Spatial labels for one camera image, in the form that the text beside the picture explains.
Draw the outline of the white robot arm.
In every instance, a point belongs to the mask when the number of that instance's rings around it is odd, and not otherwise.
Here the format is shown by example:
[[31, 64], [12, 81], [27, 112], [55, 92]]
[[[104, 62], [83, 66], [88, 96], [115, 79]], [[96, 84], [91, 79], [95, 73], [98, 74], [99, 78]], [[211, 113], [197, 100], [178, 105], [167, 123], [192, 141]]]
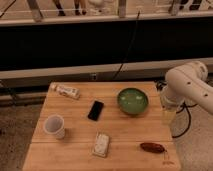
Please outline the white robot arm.
[[206, 83], [207, 77], [208, 69], [200, 61], [189, 62], [166, 72], [166, 85], [160, 92], [164, 125], [172, 122], [177, 109], [186, 99], [213, 115], [213, 87]]

